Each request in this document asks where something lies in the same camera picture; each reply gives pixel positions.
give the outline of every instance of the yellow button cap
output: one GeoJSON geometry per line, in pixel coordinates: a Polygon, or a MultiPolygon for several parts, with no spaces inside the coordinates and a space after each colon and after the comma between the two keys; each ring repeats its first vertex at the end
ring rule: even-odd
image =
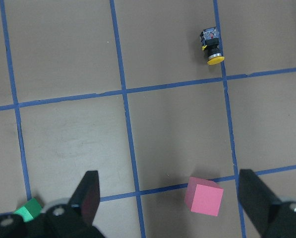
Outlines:
{"type": "Polygon", "coordinates": [[[218,64],[222,61],[224,61],[225,57],[224,56],[217,56],[215,58],[210,59],[209,61],[207,61],[207,63],[209,65],[214,65],[214,64],[218,64]]]}

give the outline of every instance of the metal ring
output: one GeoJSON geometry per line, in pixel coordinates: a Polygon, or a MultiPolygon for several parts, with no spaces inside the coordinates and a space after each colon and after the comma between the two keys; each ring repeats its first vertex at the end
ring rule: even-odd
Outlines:
{"type": "Polygon", "coordinates": [[[208,60],[211,60],[212,58],[215,58],[215,57],[218,57],[218,56],[222,56],[222,54],[221,53],[213,54],[213,55],[208,57],[208,60]]]}

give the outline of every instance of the green cube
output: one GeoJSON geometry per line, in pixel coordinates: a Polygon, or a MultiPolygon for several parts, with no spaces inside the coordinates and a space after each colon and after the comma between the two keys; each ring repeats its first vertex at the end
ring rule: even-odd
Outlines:
{"type": "Polygon", "coordinates": [[[36,218],[42,210],[41,205],[35,198],[29,200],[22,207],[15,210],[14,214],[18,214],[23,217],[24,222],[29,222],[36,218]]]}

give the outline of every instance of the cube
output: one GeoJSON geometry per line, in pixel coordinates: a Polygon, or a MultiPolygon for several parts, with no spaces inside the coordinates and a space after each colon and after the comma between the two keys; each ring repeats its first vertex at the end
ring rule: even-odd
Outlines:
{"type": "Polygon", "coordinates": [[[190,177],[184,201],[191,212],[218,216],[223,192],[213,181],[190,177]]]}
{"type": "Polygon", "coordinates": [[[22,207],[18,208],[14,214],[22,216],[24,222],[29,222],[39,216],[41,210],[42,207],[39,202],[35,198],[32,198],[22,207]]]}

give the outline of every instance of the pink cube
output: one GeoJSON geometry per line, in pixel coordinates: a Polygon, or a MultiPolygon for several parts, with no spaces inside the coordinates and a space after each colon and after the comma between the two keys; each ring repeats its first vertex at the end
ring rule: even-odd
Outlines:
{"type": "Polygon", "coordinates": [[[184,201],[191,212],[218,216],[223,191],[213,181],[190,177],[184,201]]]}

